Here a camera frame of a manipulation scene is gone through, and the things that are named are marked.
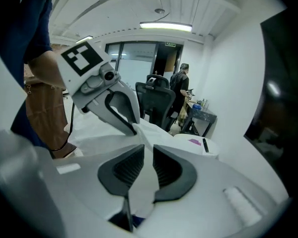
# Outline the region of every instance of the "ceiling light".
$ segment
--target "ceiling light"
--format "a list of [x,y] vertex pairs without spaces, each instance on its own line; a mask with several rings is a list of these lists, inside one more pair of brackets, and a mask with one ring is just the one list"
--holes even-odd
[[175,23],[175,22],[140,22],[141,28],[158,28],[158,29],[173,29],[173,30],[180,30],[180,31],[186,31],[191,32],[192,31],[192,25],[188,24],[182,24],[182,23]]
[[278,85],[276,85],[275,82],[269,81],[267,85],[273,95],[280,96],[280,93],[281,93],[280,89],[279,89]]
[[90,39],[93,39],[93,37],[90,36],[90,35],[88,35],[88,36],[86,36],[85,38],[83,38],[83,39],[77,41],[76,43],[78,44],[78,43],[81,43],[81,42],[83,42],[83,41],[90,40]]

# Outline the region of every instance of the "white wall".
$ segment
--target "white wall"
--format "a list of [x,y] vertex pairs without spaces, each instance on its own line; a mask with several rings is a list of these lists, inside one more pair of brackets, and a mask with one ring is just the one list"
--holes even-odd
[[212,56],[214,38],[212,35],[205,36],[205,42],[203,45],[203,53],[201,63],[198,65],[198,69],[200,70],[200,77],[197,87],[195,88],[194,94],[196,100],[202,100],[202,89],[204,88],[208,72],[210,69],[210,62]]
[[145,83],[147,75],[150,74],[152,62],[122,59],[119,62],[119,74],[123,82],[133,90],[136,82]]
[[180,64],[187,63],[189,64],[189,89],[194,88],[195,90],[198,87],[200,78],[202,77],[202,56],[203,45],[193,41],[185,41]]
[[285,7],[278,0],[242,0],[242,11],[216,38],[201,96],[218,116],[212,140],[220,160],[255,181],[277,201],[287,192],[262,155],[243,137],[254,116],[265,72],[260,23]]
[[163,77],[165,77],[170,82],[172,75],[173,75],[173,71],[165,71],[163,74]]

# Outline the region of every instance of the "black chair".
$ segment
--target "black chair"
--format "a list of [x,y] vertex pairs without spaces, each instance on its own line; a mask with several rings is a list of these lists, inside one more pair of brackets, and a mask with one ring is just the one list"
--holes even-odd
[[136,83],[140,115],[141,118],[145,118],[145,115],[148,115],[150,123],[159,126],[165,131],[169,131],[178,117],[177,112],[173,112],[168,116],[168,112],[175,99],[175,93],[170,89],[157,86],[162,82],[162,80],[159,80],[157,77],[161,76],[153,76],[154,77],[149,77],[146,83]]
[[160,75],[155,75],[155,74],[149,74],[147,76],[147,82],[149,82],[149,80],[151,78],[155,78],[155,80],[154,80],[154,85],[155,86],[160,86],[160,87],[163,87],[163,88],[170,89],[169,81],[165,77],[162,77]]

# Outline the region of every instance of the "person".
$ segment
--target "person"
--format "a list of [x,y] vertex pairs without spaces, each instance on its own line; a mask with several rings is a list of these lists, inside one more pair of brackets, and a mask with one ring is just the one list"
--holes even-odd
[[[5,0],[0,6],[0,57],[23,88],[24,63],[39,80],[65,88],[51,49],[48,23],[52,0]],[[35,146],[46,145],[39,139],[26,116],[25,103],[11,130]]]
[[170,89],[175,93],[175,100],[170,109],[170,114],[177,112],[180,114],[181,108],[184,104],[185,97],[189,97],[187,91],[189,89],[189,65],[187,63],[181,64],[180,71],[170,79]]

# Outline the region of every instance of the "cable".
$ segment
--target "cable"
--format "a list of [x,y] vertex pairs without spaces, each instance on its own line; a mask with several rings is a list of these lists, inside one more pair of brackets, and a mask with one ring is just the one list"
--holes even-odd
[[195,8],[195,13],[194,13],[194,17],[193,17],[193,20],[192,20],[192,24],[191,25],[193,25],[193,22],[194,22],[194,19],[195,19],[195,15],[197,14],[197,10],[198,10],[198,7],[199,7],[199,2],[200,2],[200,0],[198,0],[197,7]]
[[163,18],[167,17],[169,14],[170,14],[170,12],[169,12],[169,13],[168,13],[166,16],[163,16],[162,18],[160,18],[160,19],[157,19],[157,20],[155,20],[154,22],[156,22],[156,21],[158,21],[158,20],[161,20],[161,19],[163,19]]
[[71,125],[70,125],[70,131],[69,131],[69,136],[67,137],[67,139],[65,140],[64,144],[59,148],[59,149],[52,149],[51,151],[52,152],[55,152],[55,151],[60,151],[64,148],[64,146],[66,146],[66,144],[68,143],[68,139],[73,131],[73,117],[74,117],[74,110],[75,110],[75,104],[73,102],[72,104],[72,113],[71,113]]

